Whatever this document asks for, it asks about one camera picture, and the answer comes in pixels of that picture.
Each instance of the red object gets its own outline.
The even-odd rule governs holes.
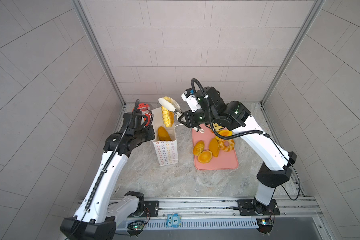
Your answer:
[[[211,132],[204,124],[201,125],[204,129],[204,133],[196,132],[192,129],[192,139],[193,146],[198,142],[203,140],[205,147],[204,151],[208,150],[209,143],[215,137],[215,134]],[[223,150],[219,151],[218,157],[212,157],[209,163],[201,163],[197,161],[197,156],[194,156],[195,167],[197,170],[217,170],[217,169],[236,169],[239,167],[239,161],[237,160],[236,151],[233,149],[229,152],[224,152]]]
[[[151,115],[152,115],[149,105],[146,103],[140,103],[139,106],[137,107],[137,109],[139,109],[142,112],[142,114],[144,114],[145,116],[148,117],[148,122],[146,124],[146,126],[147,126],[149,124],[149,122],[151,121]]]

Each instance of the marble table surface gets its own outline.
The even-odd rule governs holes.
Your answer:
[[[149,104],[151,109],[160,107],[159,103]],[[183,111],[189,109],[186,103],[179,104]],[[133,105],[127,104],[126,112],[131,112]],[[261,105],[244,105],[264,131],[270,134]],[[112,198],[121,198],[128,191],[144,193],[145,197],[253,197],[256,194],[256,174],[263,161],[243,139],[235,139],[239,161],[237,169],[200,171],[194,166],[191,129],[178,126],[176,134],[178,164],[159,166],[153,143],[144,142],[132,151],[117,180]],[[297,194],[296,184],[292,180],[283,185],[290,195]],[[286,193],[279,186],[274,195],[284,196]]]

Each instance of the blue owl figure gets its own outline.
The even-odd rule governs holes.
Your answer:
[[[168,214],[167,216],[167,227],[177,228],[181,225],[181,217],[177,214]]]

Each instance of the pink tray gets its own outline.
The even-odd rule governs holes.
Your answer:
[[[205,144],[204,150],[208,150],[209,143],[215,135],[206,126],[202,125],[201,127],[204,129],[204,133],[196,132],[192,129],[193,145],[195,145],[198,141],[203,140]],[[219,156],[212,157],[209,163],[200,163],[197,161],[197,156],[194,157],[195,167],[197,170],[236,169],[239,166],[235,149],[229,152],[220,150]]]

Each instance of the donut-shaped bread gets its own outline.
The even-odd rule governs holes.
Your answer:
[[[233,139],[224,140],[224,139],[220,138],[219,146],[220,146],[220,149],[223,150],[224,152],[229,152],[235,148],[235,141]]]

